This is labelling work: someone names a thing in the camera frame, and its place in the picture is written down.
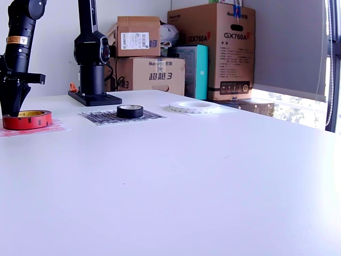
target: cardboard box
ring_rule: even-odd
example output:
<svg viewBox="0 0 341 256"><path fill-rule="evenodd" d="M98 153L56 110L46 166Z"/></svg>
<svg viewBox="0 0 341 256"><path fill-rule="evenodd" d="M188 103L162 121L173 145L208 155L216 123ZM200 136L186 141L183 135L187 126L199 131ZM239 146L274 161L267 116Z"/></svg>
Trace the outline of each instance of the cardboard box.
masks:
<svg viewBox="0 0 341 256"><path fill-rule="evenodd" d="M214 3L235 4L237 3L237 1L239 2L240 6L243 6L243 0L209 0L208 2L210 4Z"/></svg>
<svg viewBox="0 0 341 256"><path fill-rule="evenodd" d="M124 80L119 84L119 91L159 90L178 95L185 92L185 61L174 58L111 58L109 65L117 77ZM105 67L105 75L111 70ZM115 79L105 83L105 91L114 91Z"/></svg>
<svg viewBox="0 0 341 256"><path fill-rule="evenodd" d="M255 65L255 10L205 4L168 12L168 23L180 31L184 44L209 47L208 99L251 98Z"/></svg>
<svg viewBox="0 0 341 256"><path fill-rule="evenodd" d="M118 57L160 56L159 17L117 17L107 33Z"/></svg>

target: metal base plate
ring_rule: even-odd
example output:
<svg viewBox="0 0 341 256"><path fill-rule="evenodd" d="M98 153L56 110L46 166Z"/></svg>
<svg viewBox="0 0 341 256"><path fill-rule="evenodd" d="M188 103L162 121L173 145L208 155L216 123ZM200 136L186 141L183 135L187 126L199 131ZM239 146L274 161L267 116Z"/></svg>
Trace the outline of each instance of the metal base plate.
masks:
<svg viewBox="0 0 341 256"><path fill-rule="evenodd" d="M68 92L68 95L74 98L75 100L82 103L87 107L95 107L95 106L107 106L107 105L119 105L122 104L122 99L109 95L109 94L100 94L100 95L86 95L82 96L77 92Z"/></svg>

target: black tape roll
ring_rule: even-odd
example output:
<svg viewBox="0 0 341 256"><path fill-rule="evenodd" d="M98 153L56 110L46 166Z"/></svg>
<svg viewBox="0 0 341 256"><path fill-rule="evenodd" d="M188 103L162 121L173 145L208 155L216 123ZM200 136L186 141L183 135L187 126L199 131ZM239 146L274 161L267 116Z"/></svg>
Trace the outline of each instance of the black tape roll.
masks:
<svg viewBox="0 0 341 256"><path fill-rule="evenodd" d="M143 107L138 105L122 105L117 107L117 117L134 119L143 116Z"/></svg>

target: robotic arm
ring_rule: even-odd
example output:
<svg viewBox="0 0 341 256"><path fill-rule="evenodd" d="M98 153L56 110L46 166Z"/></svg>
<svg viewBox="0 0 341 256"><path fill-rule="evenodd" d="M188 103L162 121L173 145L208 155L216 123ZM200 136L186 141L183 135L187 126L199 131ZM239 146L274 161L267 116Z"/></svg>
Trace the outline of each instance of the robotic arm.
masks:
<svg viewBox="0 0 341 256"><path fill-rule="evenodd" d="M0 57L0 102L3 115L18 116L30 92L29 83L45 83L42 74L28 73L36 20L45 12L46 0L15 0L9 6L9 36Z"/></svg>
<svg viewBox="0 0 341 256"><path fill-rule="evenodd" d="M3 115L18 116L31 90L28 84L45 84L45 75L28 73L36 20L45 12L46 0L14 0L9 6L9 36L0 56L0 102ZM121 104L104 92L104 65L110 58L107 37L98 31L95 0L78 0L80 35L74 55L80 66L80 88L69 95L86 106Z"/></svg>

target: warning label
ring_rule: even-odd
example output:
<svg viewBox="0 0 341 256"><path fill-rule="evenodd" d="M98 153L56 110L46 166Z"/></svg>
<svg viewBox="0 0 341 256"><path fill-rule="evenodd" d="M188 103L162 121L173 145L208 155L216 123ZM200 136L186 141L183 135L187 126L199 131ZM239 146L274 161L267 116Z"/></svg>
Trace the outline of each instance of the warning label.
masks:
<svg viewBox="0 0 341 256"><path fill-rule="evenodd" d="M7 38L7 44L23 44L27 45L28 38L26 36L10 36Z"/></svg>

